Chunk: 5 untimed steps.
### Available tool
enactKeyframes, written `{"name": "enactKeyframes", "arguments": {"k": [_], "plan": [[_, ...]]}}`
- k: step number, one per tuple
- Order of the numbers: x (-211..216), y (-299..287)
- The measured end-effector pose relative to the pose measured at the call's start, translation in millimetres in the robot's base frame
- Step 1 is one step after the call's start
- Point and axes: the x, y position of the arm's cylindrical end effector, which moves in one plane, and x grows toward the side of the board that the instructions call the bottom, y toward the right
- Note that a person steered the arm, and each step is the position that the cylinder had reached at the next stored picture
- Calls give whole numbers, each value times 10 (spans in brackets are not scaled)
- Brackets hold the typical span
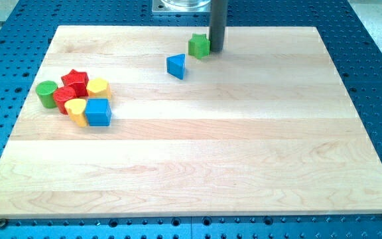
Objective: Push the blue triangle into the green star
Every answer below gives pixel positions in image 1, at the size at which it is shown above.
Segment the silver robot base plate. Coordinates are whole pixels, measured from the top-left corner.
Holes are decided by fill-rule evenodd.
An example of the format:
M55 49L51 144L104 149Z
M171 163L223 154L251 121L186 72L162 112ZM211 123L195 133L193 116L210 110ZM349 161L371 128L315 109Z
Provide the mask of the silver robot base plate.
M168 13L199 13L209 12L211 0L152 0L152 12Z

